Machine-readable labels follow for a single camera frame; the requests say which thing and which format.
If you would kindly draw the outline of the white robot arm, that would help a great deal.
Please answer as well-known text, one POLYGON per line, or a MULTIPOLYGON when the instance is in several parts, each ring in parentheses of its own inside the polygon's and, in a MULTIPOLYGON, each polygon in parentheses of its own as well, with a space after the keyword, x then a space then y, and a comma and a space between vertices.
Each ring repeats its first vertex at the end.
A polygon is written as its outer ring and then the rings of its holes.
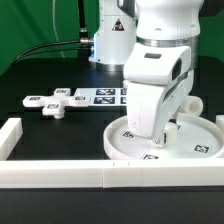
POLYGON ((193 86, 204 0, 99 0, 90 63, 121 70, 131 133, 156 140, 193 86))

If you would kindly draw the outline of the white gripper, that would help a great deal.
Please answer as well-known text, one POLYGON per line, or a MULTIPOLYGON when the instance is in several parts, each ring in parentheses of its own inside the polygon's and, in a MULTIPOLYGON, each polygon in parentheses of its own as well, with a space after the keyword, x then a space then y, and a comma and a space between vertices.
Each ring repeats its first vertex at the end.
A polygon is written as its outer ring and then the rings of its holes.
POLYGON ((127 120, 137 136, 155 139, 156 147, 166 144, 165 125, 193 86, 191 48, 158 48, 140 43, 124 66, 127 85, 127 120))

